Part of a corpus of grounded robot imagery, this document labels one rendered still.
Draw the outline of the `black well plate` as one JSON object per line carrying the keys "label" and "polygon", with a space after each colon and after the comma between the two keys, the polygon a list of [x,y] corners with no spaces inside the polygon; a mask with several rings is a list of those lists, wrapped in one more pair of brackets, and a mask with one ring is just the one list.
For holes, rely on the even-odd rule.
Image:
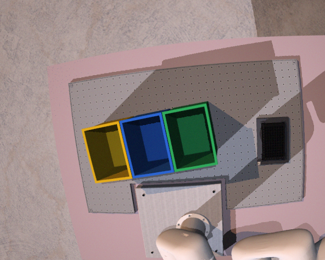
{"label": "black well plate", "polygon": [[284,159],[285,158],[285,122],[262,123],[261,125],[262,125],[262,160]]}

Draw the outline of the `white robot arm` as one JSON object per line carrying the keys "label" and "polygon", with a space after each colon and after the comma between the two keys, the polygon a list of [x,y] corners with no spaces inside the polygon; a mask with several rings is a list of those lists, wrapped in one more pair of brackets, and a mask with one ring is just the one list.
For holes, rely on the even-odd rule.
{"label": "white robot arm", "polygon": [[[156,246],[164,260],[216,260],[206,239],[210,223],[199,213],[182,216],[175,229],[162,232]],[[325,237],[314,243],[306,229],[254,235],[232,248],[233,260],[325,260]]]}

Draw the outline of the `yellow open bin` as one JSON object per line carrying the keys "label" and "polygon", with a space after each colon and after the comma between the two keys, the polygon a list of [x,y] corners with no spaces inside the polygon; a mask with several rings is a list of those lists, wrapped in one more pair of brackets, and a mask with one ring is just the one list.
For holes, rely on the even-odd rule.
{"label": "yellow open bin", "polygon": [[132,179],[121,120],[82,129],[95,183]]}

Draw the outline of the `blue open-top bin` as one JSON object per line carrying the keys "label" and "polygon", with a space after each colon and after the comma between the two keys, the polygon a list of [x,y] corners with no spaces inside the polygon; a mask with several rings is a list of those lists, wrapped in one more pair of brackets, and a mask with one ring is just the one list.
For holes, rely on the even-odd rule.
{"label": "blue open-top bin", "polygon": [[133,178],[174,172],[162,115],[169,110],[119,121]]}

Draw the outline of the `green open-top bin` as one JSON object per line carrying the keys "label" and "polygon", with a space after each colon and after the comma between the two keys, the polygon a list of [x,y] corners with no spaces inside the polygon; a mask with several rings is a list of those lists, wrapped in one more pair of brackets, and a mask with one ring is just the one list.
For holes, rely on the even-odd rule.
{"label": "green open-top bin", "polygon": [[216,138],[207,103],[162,112],[175,172],[218,165]]}

